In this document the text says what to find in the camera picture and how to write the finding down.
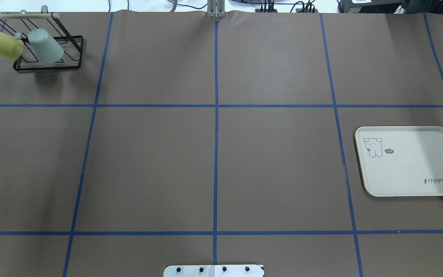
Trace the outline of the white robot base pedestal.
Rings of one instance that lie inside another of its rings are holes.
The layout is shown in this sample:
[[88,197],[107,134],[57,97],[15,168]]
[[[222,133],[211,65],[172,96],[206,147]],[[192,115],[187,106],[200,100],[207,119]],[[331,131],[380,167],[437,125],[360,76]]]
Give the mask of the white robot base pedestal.
[[164,277],[264,277],[263,265],[171,265],[163,272]]

